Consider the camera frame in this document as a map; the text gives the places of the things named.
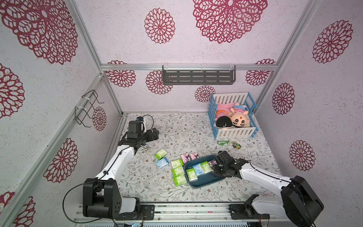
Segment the green tissue pack top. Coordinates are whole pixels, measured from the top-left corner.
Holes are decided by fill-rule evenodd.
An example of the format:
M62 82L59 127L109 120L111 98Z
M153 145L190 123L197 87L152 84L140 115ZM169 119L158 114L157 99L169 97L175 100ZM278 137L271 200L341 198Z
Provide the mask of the green tissue pack top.
M208 161L205 161L205 162L202 162L200 163L200 166L204 172L204 174L208 174L208 173L211 173L213 172L213 169L212 167L209 165L209 162Z

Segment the dark teal storage box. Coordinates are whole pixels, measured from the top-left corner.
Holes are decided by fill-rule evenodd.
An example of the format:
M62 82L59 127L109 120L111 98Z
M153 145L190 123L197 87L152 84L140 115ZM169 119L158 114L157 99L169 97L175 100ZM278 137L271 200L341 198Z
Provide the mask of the dark teal storage box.
M204 186L207 186L207 185L211 185L213 183L220 182L220 181L225 179L225 177L216 177L216 176L214 176L213 172L201 175L195 181L190 181L188 176L187 176L186 170L191 169L193 165L196 165L198 163L202 163L202 162L205 162L205 161L209 162L209 161L215 160L215 158L216 158L216 155L209 155L209 156L205 156L205 157L202 157L202 158L187 162L183 166L184 173L186 175L186 181L193 189L198 189L198 188L201 188L201 187L204 187Z

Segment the blue tissue pack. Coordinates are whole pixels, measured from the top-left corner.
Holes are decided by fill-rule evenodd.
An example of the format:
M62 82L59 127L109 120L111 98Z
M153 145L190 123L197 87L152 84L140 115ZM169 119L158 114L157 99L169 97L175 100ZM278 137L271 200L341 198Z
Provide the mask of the blue tissue pack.
M168 165L169 165L169 161L167 160L166 157L164 157L156 162L156 166L158 169L162 169Z
M205 174L205 172L204 172L204 170L203 170L203 168L201 166L201 163L195 164L192 167L193 167L197 177L202 176L202 175Z

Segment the blue tissue pack top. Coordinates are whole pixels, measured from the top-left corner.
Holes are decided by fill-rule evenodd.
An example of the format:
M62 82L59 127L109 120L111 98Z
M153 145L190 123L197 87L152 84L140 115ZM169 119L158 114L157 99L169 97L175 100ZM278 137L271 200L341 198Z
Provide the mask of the blue tissue pack top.
M195 164L192 167L193 167L197 177L202 176L202 175L205 174L205 172L204 172L204 170L203 170L203 168L201 166L201 163Z

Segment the pink kuromi pack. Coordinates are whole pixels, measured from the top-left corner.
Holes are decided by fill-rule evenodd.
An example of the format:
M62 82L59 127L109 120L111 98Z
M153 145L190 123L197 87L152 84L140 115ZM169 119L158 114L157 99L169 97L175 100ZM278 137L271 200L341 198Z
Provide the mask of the pink kuromi pack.
M191 156L188 153L185 153L181 155L181 159L183 163L186 164L191 161Z
M196 153L192 153L192 154L190 154L190 158L191 158L191 160L196 160L196 159L199 158L199 155L198 155L197 152Z
M217 161L216 160L211 160L208 162L209 166L213 169L215 165L217 165Z

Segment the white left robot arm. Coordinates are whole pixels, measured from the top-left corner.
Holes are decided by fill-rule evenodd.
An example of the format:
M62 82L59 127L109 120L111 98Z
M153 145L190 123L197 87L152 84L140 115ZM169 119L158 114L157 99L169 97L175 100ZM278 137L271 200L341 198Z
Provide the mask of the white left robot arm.
M141 147L158 139L159 130L146 129L143 116L129 122L128 131L119 141L113 157L95 178L88 178L83 184L84 217L116 219L141 215L140 200L122 197L117 179Z

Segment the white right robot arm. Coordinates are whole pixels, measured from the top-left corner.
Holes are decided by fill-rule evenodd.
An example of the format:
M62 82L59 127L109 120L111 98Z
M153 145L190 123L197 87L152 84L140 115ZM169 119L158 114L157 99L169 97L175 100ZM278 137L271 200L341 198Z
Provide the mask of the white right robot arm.
M227 151L219 151L216 162L215 176L237 177L277 195L277 198L269 199L256 195L249 200L252 208L260 215L285 217L298 227L313 227L324 209L322 201L303 177L289 178L270 173L250 161L234 159Z

